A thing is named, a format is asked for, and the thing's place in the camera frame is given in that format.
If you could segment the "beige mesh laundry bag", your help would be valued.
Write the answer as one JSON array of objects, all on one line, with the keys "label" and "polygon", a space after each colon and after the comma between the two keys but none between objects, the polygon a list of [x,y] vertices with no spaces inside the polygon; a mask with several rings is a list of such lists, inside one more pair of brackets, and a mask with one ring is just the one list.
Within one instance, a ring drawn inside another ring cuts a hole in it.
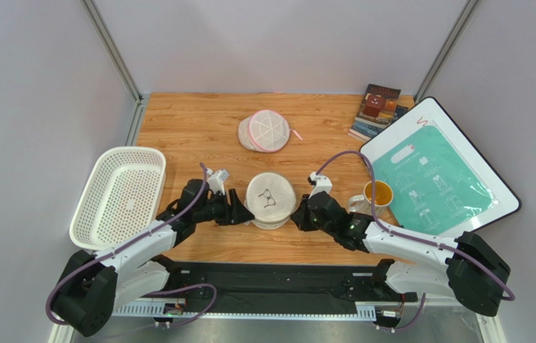
[{"label": "beige mesh laundry bag", "polygon": [[247,186],[245,207],[254,215],[251,223],[264,230],[284,226],[297,208],[292,183],[283,175],[266,171],[251,179]]}]

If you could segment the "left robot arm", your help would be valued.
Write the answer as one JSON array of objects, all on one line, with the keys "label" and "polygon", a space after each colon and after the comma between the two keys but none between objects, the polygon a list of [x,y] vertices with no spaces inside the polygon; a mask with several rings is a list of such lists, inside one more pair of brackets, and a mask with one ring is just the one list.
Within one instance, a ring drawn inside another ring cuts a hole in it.
[{"label": "left robot arm", "polygon": [[198,223],[228,226],[253,219],[235,189],[214,190],[209,182],[192,179],[181,196],[138,234],[94,254],[74,253],[47,298],[47,317],[90,337],[118,308],[164,291],[177,269],[163,252],[189,238]]}]

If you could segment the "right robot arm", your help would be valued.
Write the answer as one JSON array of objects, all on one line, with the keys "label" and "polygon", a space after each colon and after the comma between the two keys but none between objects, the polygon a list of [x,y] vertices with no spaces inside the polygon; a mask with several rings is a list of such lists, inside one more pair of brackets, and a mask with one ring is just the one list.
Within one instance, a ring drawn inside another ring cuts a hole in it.
[{"label": "right robot arm", "polygon": [[515,298],[507,287],[509,265],[473,232],[452,238],[394,227],[368,214],[347,212],[327,192],[305,194],[291,219],[299,230],[323,231],[345,249],[411,262],[387,267],[384,281],[398,293],[452,297],[486,317],[495,316],[501,302]]}]

